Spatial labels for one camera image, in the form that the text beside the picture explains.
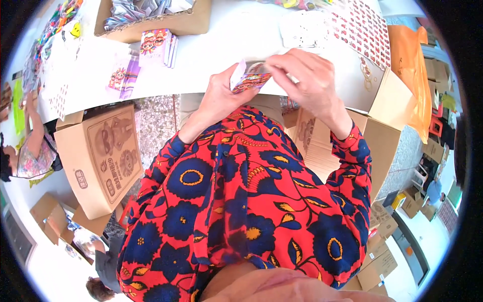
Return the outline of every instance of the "shirt sleeve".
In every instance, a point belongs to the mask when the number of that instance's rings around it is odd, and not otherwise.
[[[178,137],[178,132],[166,142],[156,155],[149,169],[144,171],[144,178],[141,180],[141,189],[138,193],[137,202],[134,202],[129,213],[128,226],[133,224],[145,209],[151,198],[156,194],[162,185],[168,172],[180,156],[190,145],[183,143]]]

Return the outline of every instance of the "paper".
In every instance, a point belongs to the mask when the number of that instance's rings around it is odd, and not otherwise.
[[[386,20],[361,0],[348,0],[349,10],[331,12],[331,35],[365,56],[379,68],[391,67]]]

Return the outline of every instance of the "carton lid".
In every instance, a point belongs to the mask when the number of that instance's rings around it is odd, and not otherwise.
[[[57,120],[56,130],[60,131],[70,126],[80,124],[82,123],[83,119],[84,119],[84,110],[66,115],[63,121],[61,119]]]
[[[93,232],[97,236],[102,236],[104,229],[106,228],[109,219],[111,218],[111,214],[101,216],[96,219],[89,220],[85,215],[84,210],[81,206],[75,210],[74,216],[72,217],[72,221],[79,224],[83,228]]]
[[[386,68],[368,115],[402,131],[416,106],[416,98],[399,77]]]

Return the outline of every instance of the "colorful card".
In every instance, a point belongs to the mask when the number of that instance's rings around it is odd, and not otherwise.
[[[262,88],[271,78],[269,71],[264,66],[264,60],[248,61],[241,60],[230,77],[230,90],[234,94],[247,89]]]
[[[149,65],[168,66],[171,44],[169,29],[144,31],[139,51],[139,67]]]
[[[379,68],[391,67],[386,20],[361,0],[348,0],[349,10],[332,12],[328,25],[336,39],[347,43]]]

